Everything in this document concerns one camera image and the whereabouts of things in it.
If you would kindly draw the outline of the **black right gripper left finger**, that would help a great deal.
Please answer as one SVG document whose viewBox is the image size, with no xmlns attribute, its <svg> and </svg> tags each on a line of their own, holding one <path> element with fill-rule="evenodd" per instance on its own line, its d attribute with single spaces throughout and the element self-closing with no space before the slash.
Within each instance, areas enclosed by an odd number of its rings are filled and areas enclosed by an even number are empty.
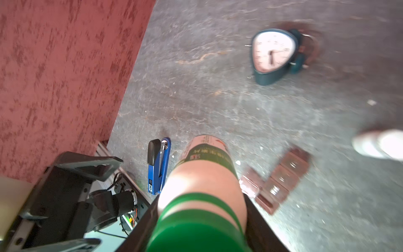
<svg viewBox="0 0 403 252">
<path fill-rule="evenodd" d="M 158 220 L 157 196 L 144 213 L 129 237 L 116 249 L 116 252 L 145 252 Z"/>
</svg>

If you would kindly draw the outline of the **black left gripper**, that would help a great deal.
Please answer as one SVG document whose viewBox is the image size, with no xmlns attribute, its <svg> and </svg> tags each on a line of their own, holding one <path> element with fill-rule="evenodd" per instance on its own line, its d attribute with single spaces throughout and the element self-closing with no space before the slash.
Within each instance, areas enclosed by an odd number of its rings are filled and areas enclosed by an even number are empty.
<svg viewBox="0 0 403 252">
<path fill-rule="evenodd" d="M 65 152 L 34 185 L 1 240 L 3 252 L 93 252 L 102 243 L 85 234 L 100 231 L 135 209 L 130 191 L 91 192 L 120 166 L 115 156 Z"/>
</svg>

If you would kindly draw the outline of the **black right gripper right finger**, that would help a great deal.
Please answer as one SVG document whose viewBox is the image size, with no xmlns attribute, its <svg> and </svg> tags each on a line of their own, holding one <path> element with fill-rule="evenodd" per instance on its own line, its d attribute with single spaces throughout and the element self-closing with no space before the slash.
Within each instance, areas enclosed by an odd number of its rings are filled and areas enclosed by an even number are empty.
<svg viewBox="0 0 403 252">
<path fill-rule="evenodd" d="M 251 199 L 244 194 L 247 207 L 246 240 L 253 252 L 289 252 L 274 233 Z"/>
</svg>

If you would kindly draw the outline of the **brown weekly pill organizer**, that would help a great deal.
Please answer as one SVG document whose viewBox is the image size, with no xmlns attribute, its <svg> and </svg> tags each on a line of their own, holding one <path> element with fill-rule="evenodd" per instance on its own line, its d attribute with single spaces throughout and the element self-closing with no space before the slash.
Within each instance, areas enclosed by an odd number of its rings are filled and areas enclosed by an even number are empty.
<svg viewBox="0 0 403 252">
<path fill-rule="evenodd" d="M 253 168 L 239 179 L 242 192 L 273 215 L 308 172 L 311 155 L 299 147 L 289 150 L 267 179 Z"/>
</svg>

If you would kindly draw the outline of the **green capped pill bottle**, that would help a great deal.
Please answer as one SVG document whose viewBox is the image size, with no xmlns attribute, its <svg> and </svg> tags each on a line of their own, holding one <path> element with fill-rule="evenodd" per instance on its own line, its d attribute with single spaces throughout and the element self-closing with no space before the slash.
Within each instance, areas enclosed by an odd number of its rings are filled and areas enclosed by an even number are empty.
<svg viewBox="0 0 403 252">
<path fill-rule="evenodd" d="M 157 203 L 148 252 L 248 252 L 247 206 L 225 143 L 196 136 Z"/>
</svg>

